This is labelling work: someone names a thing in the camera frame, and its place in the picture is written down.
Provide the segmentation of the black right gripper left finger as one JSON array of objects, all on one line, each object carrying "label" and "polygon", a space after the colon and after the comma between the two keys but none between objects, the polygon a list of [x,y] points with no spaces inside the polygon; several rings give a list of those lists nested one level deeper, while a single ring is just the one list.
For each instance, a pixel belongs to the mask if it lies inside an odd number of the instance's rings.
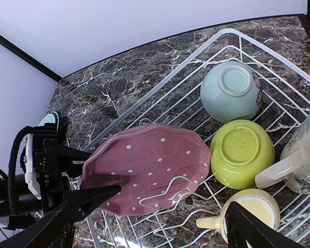
[{"label": "black right gripper left finger", "polygon": [[8,228],[22,231],[0,242],[0,247],[49,247],[64,228],[67,228],[65,247],[72,247],[74,223],[84,220],[120,191],[119,185],[68,191],[65,201],[38,221],[26,215],[9,216]]}]

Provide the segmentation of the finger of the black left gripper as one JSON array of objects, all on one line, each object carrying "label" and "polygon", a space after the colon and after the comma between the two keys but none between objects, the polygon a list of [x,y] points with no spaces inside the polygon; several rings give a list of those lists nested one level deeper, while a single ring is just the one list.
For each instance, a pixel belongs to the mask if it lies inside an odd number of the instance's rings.
[{"label": "finger of the black left gripper", "polygon": [[68,174],[70,178],[82,175],[83,164],[91,156],[90,152],[85,152],[70,148],[64,145],[57,146],[58,168]]}]

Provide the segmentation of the patterned beige tall mug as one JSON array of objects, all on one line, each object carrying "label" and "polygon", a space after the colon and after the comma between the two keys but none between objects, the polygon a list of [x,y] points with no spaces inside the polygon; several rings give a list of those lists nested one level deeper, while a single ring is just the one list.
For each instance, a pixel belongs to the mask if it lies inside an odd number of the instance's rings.
[{"label": "patterned beige tall mug", "polygon": [[281,181],[296,193],[310,193],[310,113],[284,147],[280,160],[255,177],[259,189]]}]

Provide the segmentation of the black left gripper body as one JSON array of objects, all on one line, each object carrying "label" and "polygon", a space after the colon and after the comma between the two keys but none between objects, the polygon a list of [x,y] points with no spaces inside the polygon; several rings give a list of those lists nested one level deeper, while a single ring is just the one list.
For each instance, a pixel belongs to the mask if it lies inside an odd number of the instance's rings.
[{"label": "black left gripper body", "polygon": [[11,214],[48,213],[65,201],[69,176],[57,165],[55,125],[26,126],[16,135],[8,163],[8,206]]}]

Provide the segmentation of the pink polka dot plate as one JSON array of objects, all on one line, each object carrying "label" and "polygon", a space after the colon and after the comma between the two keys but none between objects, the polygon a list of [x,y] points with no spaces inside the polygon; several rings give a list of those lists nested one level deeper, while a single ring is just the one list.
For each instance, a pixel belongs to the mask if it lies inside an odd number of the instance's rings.
[{"label": "pink polka dot plate", "polygon": [[101,204],[116,215],[148,215],[193,193],[209,174],[211,150],[194,131],[148,124],[108,138],[83,165],[81,187],[117,184]]}]

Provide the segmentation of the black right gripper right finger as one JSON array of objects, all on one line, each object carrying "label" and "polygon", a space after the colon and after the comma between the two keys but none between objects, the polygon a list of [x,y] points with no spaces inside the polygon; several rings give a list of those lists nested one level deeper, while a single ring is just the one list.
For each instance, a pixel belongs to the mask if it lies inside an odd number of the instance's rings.
[{"label": "black right gripper right finger", "polygon": [[304,247],[270,228],[235,201],[229,204],[225,221],[229,247]]}]

